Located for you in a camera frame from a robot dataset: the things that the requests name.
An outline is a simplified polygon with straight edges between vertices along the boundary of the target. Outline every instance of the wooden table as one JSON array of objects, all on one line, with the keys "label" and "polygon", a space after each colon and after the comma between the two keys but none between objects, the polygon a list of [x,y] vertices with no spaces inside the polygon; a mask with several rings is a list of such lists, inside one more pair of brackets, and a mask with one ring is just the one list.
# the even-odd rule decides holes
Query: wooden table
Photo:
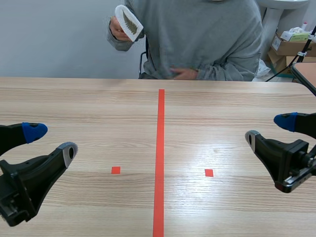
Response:
[{"label": "wooden table", "polygon": [[316,63],[296,63],[292,66],[295,77],[316,96]]},{"label": "wooden table", "polygon": [[38,216],[15,228],[0,222],[0,237],[152,237],[159,89],[165,237],[315,235],[316,179],[281,193],[244,139],[254,129],[315,144],[273,123],[277,114],[316,112],[316,98],[300,84],[0,78],[1,124],[49,127],[1,158],[18,163],[63,142],[79,146]]}]

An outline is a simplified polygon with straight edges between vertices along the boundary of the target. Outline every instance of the person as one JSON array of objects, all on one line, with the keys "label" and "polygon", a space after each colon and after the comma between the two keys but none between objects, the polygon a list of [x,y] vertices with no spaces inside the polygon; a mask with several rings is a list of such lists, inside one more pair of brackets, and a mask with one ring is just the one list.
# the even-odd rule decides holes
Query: person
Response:
[{"label": "person", "polygon": [[[252,81],[259,67],[262,24],[255,0],[126,0],[143,24],[149,57],[141,79]],[[133,43],[116,17],[108,41]]]}]

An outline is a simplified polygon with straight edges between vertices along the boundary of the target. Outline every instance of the screw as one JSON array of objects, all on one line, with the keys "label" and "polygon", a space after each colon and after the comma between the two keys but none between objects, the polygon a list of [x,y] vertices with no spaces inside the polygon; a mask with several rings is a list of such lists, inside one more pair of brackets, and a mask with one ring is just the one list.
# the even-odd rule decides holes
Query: screw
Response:
[{"label": "screw", "polygon": [[309,160],[308,160],[308,162],[307,162],[307,166],[308,167],[311,167],[312,165],[313,165],[313,163],[314,163],[314,158],[310,158]]}]

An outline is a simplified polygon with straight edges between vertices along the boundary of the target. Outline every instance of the hand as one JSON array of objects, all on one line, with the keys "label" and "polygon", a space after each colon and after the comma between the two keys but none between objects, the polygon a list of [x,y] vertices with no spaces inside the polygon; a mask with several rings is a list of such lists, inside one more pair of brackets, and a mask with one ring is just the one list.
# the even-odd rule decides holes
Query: hand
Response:
[{"label": "hand", "polygon": [[188,68],[171,68],[171,71],[178,73],[174,80],[195,80],[198,77],[198,71]]},{"label": "hand", "polygon": [[124,33],[122,27],[119,24],[119,21],[117,20],[116,16],[111,17],[110,22],[110,30],[112,34],[120,41],[131,41],[131,39],[127,36],[127,34]]}]

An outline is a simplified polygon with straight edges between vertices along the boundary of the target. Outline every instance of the tissue box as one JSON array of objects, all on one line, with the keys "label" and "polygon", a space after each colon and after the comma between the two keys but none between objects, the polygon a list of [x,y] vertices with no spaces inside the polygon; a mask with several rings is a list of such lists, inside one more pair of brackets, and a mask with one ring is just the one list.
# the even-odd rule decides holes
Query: tissue box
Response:
[{"label": "tissue box", "polygon": [[284,31],[283,34],[281,35],[281,39],[284,39],[288,42],[306,41],[308,40],[309,35],[310,35],[309,32],[294,33],[294,32]]}]

